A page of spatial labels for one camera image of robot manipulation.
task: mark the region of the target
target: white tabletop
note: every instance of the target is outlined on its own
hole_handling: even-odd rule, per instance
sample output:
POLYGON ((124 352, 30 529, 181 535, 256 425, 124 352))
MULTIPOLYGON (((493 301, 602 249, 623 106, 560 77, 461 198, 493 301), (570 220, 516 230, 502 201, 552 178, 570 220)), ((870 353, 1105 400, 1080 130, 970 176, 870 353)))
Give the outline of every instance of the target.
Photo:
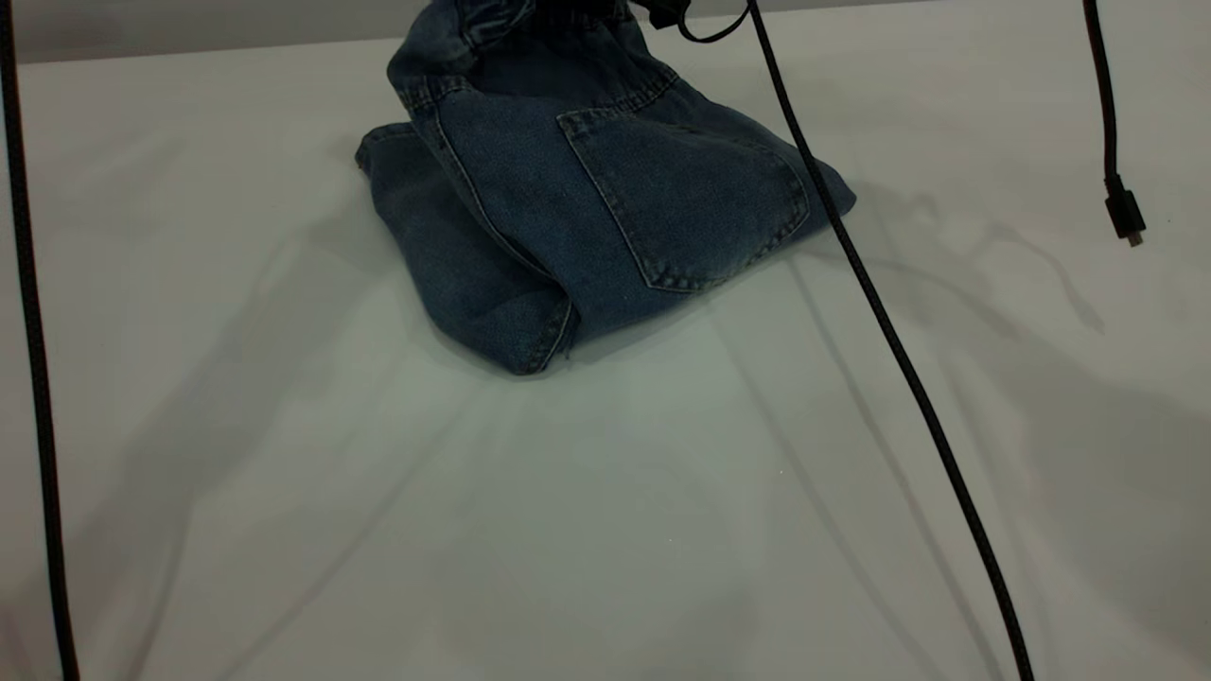
MULTIPOLYGON (((768 21, 1039 679, 1206 680, 1211 5, 1102 4, 1136 250, 1077 0, 768 21)), ((1016 677, 834 239, 507 377, 435 333, 351 160, 396 45, 22 70, 85 679, 1016 677)), ((650 46, 785 135, 751 29, 650 46)), ((13 274, 0 314, 0 679, 42 680, 13 274)))

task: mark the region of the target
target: stitching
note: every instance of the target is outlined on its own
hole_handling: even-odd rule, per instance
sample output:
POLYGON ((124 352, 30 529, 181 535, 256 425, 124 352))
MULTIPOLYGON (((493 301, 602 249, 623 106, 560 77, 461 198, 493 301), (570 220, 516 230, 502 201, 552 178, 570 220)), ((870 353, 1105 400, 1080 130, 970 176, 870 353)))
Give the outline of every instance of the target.
POLYGON ((520 7, 513 13, 513 16, 510 18, 509 23, 504 27, 503 30, 493 32, 492 38, 489 38, 489 39, 487 39, 487 40, 484 40, 484 41, 481 42, 478 40, 472 40, 471 39, 471 33, 467 30, 467 28, 470 28, 470 27, 466 25, 466 18, 465 18, 464 12, 461 11, 461 7, 460 7, 459 8, 459 33, 461 34, 463 41, 466 42, 466 46, 471 50, 471 52, 477 55, 481 51, 483 51, 483 48, 486 46, 488 46, 490 44, 494 44, 494 42, 499 42, 499 41, 504 40, 510 33, 513 33, 513 30, 516 30, 517 27, 521 25, 522 22, 524 22, 526 19, 530 18, 534 15, 534 10, 535 10, 534 1, 533 0, 526 0, 524 1, 524 6, 520 7))
POLYGON ((539 0, 534 4, 533 17, 539 22, 547 22, 556 27, 568 28, 595 28, 597 25, 619 24, 632 21, 635 15, 626 2, 614 2, 614 7, 608 15, 593 15, 580 11, 573 2, 566 0, 539 0))
POLYGON ((673 293, 695 293, 706 291, 708 288, 713 288, 714 286, 718 286, 730 280, 733 276, 740 274, 741 271, 751 267, 753 263, 763 259, 764 257, 774 252, 779 246, 782 245, 782 242, 790 239, 791 235, 798 231, 799 228, 803 227, 804 223, 807 223, 809 217, 811 217, 811 202, 808 198, 807 187, 803 184, 803 179, 799 177, 799 173, 794 171, 794 166, 787 162, 786 159, 780 156, 773 149, 763 144, 759 144, 757 142, 747 139, 714 135, 708 131, 702 131, 684 125, 671 125, 670 127, 681 130, 685 133, 723 139, 733 144, 736 144, 739 147, 750 149, 751 151, 762 154, 763 156, 773 159, 775 161, 774 167, 777 171, 785 172, 786 174, 790 176, 788 178, 786 178, 786 188, 793 196, 796 205, 794 208, 792 210, 791 219, 788 221, 788 223, 780 227, 770 236, 769 241, 767 241, 763 246, 761 246, 756 253, 753 253, 747 261, 744 262, 744 264, 741 264, 733 271, 729 271, 723 276, 713 279, 701 279, 695 276, 673 277, 672 275, 668 274, 665 274, 661 277, 661 279, 665 277, 684 279, 687 281, 685 286, 676 286, 676 287, 660 285, 656 281, 653 281, 653 277, 649 276, 648 273, 648 265, 644 264, 648 261, 648 258, 641 256, 641 253, 637 251, 637 242, 641 235, 632 235, 631 230, 629 230, 624 225, 622 221, 619 218, 619 212, 615 206, 618 201, 614 200, 614 193, 607 191, 602 187, 601 182, 598 182, 597 179, 597 176, 590 170, 589 164, 586 162, 584 155, 581 154, 580 147, 573 139, 574 137, 582 138, 589 133, 587 122, 591 122, 592 119, 625 120, 622 119, 622 116, 619 115, 619 113, 620 111, 606 110, 606 109, 582 109, 579 111, 568 111, 566 114, 561 114, 558 116, 558 121, 559 121, 559 127, 568 141, 568 145, 572 148, 572 151, 576 156, 576 160, 580 161, 580 167, 585 171, 585 174, 589 176, 589 179, 593 183, 593 187, 597 189, 598 195, 606 204, 606 208, 609 211, 610 217, 614 219, 614 224, 618 227, 619 233, 622 235, 622 241, 626 242, 627 250, 631 251, 631 258, 635 261, 635 264, 639 270, 639 276, 643 279, 644 285, 648 286, 649 288, 655 288, 659 291, 668 291, 673 293), (803 214, 802 217, 799 217, 798 221, 796 221, 794 214, 798 213, 799 211, 802 211, 803 214))
POLYGON ((409 110, 419 110, 437 104, 452 92, 459 92, 463 90, 475 91, 471 81, 461 75, 418 76, 413 80, 414 82, 412 85, 403 88, 396 88, 395 91, 403 102, 403 105, 409 110), (432 87, 431 80, 440 81, 440 85, 436 88, 432 87))
POLYGON ((409 127, 408 130, 392 131, 392 132, 388 132, 386 127, 384 127, 384 128, 379 128, 379 131, 371 132, 365 138, 362 138, 362 145, 375 144, 378 142, 386 142, 388 139, 398 139, 401 137, 417 137, 418 135, 420 135, 419 132, 417 132, 417 128, 414 128, 414 127, 409 127))
POLYGON ((622 99, 619 99, 616 102, 610 102, 601 107, 582 109, 581 111, 569 111, 569 113, 574 114, 574 113, 587 113, 597 110, 603 113, 612 111, 620 114, 633 114, 641 109, 652 105, 653 102, 662 97, 665 92, 668 92, 668 90, 673 85, 681 81, 681 76, 677 75, 677 71, 673 71, 668 67, 664 67, 661 69, 661 76, 662 80, 658 80, 653 85, 649 85, 643 90, 636 91, 630 96, 624 97, 622 99))
POLYGON ((466 12, 463 11, 463 0, 454 0, 454 15, 458 18, 458 38, 474 53, 475 45, 471 44, 471 39, 466 34, 466 12))
POLYGON ((553 277, 549 273, 546 273, 541 267, 530 262, 529 258, 518 253, 517 250, 513 248, 511 244, 509 244, 509 241, 504 238, 504 235, 500 234, 500 231, 497 229, 497 225, 492 223, 492 218, 488 217, 488 212, 483 208, 483 202, 480 200, 480 193, 475 189, 475 184, 471 182, 471 176, 467 174, 466 167, 463 166, 463 160, 459 159, 458 151, 454 150, 454 147, 450 144, 449 137, 446 136, 446 128, 442 127, 441 113, 436 107, 434 108, 434 125, 437 126, 437 133, 442 138, 442 144, 444 144, 446 149, 449 150, 449 158, 454 160, 454 166, 458 168, 458 172, 461 176, 463 182, 466 184, 467 191, 471 193, 471 198, 475 200, 475 207, 476 210, 478 210, 480 217, 483 219, 483 224, 486 225, 487 230, 493 235, 497 244, 527 268, 534 270, 543 277, 553 281, 553 277))
POLYGON ((546 357, 543 359, 543 364, 536 367, 536 371, 543 370, 546 365, 551 364, 551 357, 555 356, 555 350, 559 347, 559 342, 563 340, 563 334, 568 330, 568 320, 572 319, 572 301, 567 302, 567 310, 563 313, 563 324, 559 325, 559 332, 551 343, 551 349, 546 351, 546 357))
POLYGON ((631 235, 627 234, 626 229, 622 228, 621 221, 618 219, 618 213, 614 212, 614 202, 609 200, 609 198, 606 194, 606 190, 602 188, 601 183, 597 182, 597 176, 595 176, 592 171, 589 170, 589 165, 585 162, 585 158, 580 155, 580 148, 572 142, 572 138, 563 125, 564 121, 562 120, 562 116, 559 116, 559 119, 561 119, 559 128, 564 131, 564 137, 568 138, 568 147, 572 147, 572 153, 575 154, 576 160, 580 161, 580 167, 585 171, 585 174, 589 177, 589 181, 593 183, 593 187, 597 188, 597 195, 602 198, 602 202, 606 204, 606 210, 609 211, 610 217, 614 218, 614 224, 618 227, 619 233, 622 234, 622 241, 626 242, 626 248, 631 251, 631 258, 635 259, 635 265, 639 269, 639 276, 643 277, 643 284, 645 284, 647 286, 652 286, 652 280, 648 279, 648 271, 643 267, 643 262, 639 258, 639 253, 636 252, 635 245, 631 244, 631 235))

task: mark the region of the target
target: blue denim jeans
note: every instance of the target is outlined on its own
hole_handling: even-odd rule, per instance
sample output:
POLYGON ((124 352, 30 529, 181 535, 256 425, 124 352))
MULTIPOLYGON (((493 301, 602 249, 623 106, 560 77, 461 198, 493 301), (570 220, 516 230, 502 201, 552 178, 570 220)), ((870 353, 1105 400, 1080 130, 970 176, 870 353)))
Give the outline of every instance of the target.
POLYGON ((511 372, 827 225, 798 151, 654 58, 624 0, 435 0, 388 75, 412 122, 357 153, 375 207, 437 327, 511 372))

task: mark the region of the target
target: jeans pocket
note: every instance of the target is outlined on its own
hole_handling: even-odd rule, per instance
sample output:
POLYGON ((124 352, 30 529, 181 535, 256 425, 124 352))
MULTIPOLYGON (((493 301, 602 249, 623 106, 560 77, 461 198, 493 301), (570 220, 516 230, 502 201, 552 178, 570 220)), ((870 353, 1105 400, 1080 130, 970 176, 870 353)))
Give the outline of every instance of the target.
POLYGON ((610 109, 558 121, 652 288, 721 284, 808 217, 799 176, 758 142, 610 109))

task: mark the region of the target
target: black cable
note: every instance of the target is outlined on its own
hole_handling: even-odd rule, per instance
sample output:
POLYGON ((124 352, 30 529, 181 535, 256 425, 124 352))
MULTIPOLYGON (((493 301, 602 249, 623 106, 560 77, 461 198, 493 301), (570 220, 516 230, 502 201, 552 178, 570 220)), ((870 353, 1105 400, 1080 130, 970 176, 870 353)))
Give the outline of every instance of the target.
POLYGON ((690 42, 700 42, 700 44, 705 45, 707 42, 714 42, 717 40, 723 40, 724 38, 731 35, 737 28, 740 28, 745 23, 745 19, 747 19, 747 18, 748 18, 748 6, 745 6, 745 11, 741 12, 740 17, 737 17, 736 21, 731 23, 731 25, 729 25, 728 28, 721 30, 719 33, 716 33, 714 35, 708 35, 706 38, 699 38, 699 36, 694 35, 693 33, 690 33, 689 28, 685 27, 685 15, 682 13, 682 16, 677 19, 677 30, 682 32, 682 38, 684 38, 685 40, 689 40, 690 42))
POLYGON ((42 477, 42 521, 46 531, 46 570, 51 586, 54 636, 64 681, 79 681, 71 613, 68 610, 68 577, 63 559, 63 519, 59 515, 59 474, 54 457, 54 420, 51 416, 51 382, 46 367, 46 339, 38 301, 38 271, 34 261, 34 231, 29 218, 29 187, 25 178, 25 143, 21 127, 21 98, 17 85, 17 47, 13 40, 12 0, 0 4, 0 87, 4 92, 4 126, 8 143, 8 187, 12 227, 17 245, 17 275, 21 304, 25 313, 25 344, 34 389, 34 419, 38 424, 38 460, 42 477))
POLYGON ((1143 213, 1136 202, 1135 193, 1123 185, 1119 177, 1119 119, 1114 113, 1114 87, 1110 85, 1110 64, 1106 57, 1106 40, 1102 38, 1102 22, 1097 16, 1097 0, 1084 0, 1085 27, 1089 29, 1089 44, 1094 50, 1094 68, 1097 70, 1097 90, 1102 98, 1102 121, 1106 130, 1106 208, 1110 212, 1114 231, 1119 239, 1126 239, 1131 246, 1143 244, 1141 231, 1147 229, 1143 213))
MULTIPOLYGON (((845 224, 840 219, 840 211, 837 210, 837 202, 833 200, 832 193, 825 183, 820 164, 811 155, 808 141, 804 139, 803 131, 799 130, 794 109, 791 107, 791 99, 786 93, 786 85, 782 82, 782 74, 777 68, 777 59, 774 57, 769 34, 765 33, 765 22, 762 19, 757 0, 748 0, 746 12, 752 16, 753 27, 757 29, 757 39, 761 41, 762 53, 765 56, 765 65, 769 67, 769 75, 774 81, 774 91, 777 93, 777 102, 782 107, 782 115, 786 116, 786 124, 791 128, 794 145, 798 147, 799 155, 803 156, 803 164, 808 168, 808 174, 811 176, 811 183, 815 184, 816 191, 820 194, 820 200, 825 205, 825 213, 828 216, 828 222, 832 223, 833 231, 837 233, 837 240, 840 241, 840 246, 845 251, 845 258, 854 269, 854 275, 862 287, 862 293, 866 294, 866 301, 871 304, 871 310, 879 322, 879 328, 883 330, 883 337, 886 338, 888 345, 891 348, 891 354, 895 356, 896 364, 900 365, 900 371, 903 372, 905 380, 908 382, 908 388, 917 400, 917 406, 920 407, 920 413, 925 418, 929 433, 934 436, 937 453, 942 458, 942 467, 951 480, 951 487, 959 500, 963 517, 968 521, 968 528, 971 531, 976 549, 980 551, 980 559, 983 561, 985 571, 988 573, 988 580, 992 583, 993 594, 997 596, 997 605, 1000 607, 1000 616, 1005 622, 1005 631, 1009 634, 1009 642, 1014 648, 1014 662, 1017 664, 1017 675, 1022 681, 1032 681, 1034 671, 1031 669, 1031 657, 1026 649, 1022 628, 1017 622, 1017 612, 1014 610, 1014 600, 1009 595, 1009 586, 1005 584, 1005 578, 1000 572, 1000 565, 997 562, 992 543, 988 542, 988 534, 985 532, 980 514, 976 511, 970 492, 968 492, 966 482, 964 482, 959 465, 954 460, 954 453, 951 451, 951 443, 946 439, 942 422, 939 419, 929 394, 925 391, 925 387, 922 384, 920 377, 917 374, 917 370, 913 367, 912 360, 908 357, 908 353, 900 340, 900 334, 896 333, 896 328, 891 324, 891 317, 888 316, 888 310, 883 307, 879 292, 876 290, 874 282, 871 281, 871 275, 866 271, 866 265, 862 264, 862 258, 857 254, 857 248, 854 247, 849 230, 845 229, 845 224)), ((734 30, 744 18, 741 16, 729 30, 734 30)), ((683 15, 679 25, 684 27, 684 23, 683 15)))
POLYGON ((1085 27, 1094 48, 1094 68, 1097 70, 1097 88, 1102 96, 1102 121, 1106 128, 1106 177, 1119 174, 1119 119, 1114 113, 1114 88, 1110 85, 1110 64, 1106 58, 1106 40, 1102 22, 1097 16, 1097 0, 1084 0, 1085 27))

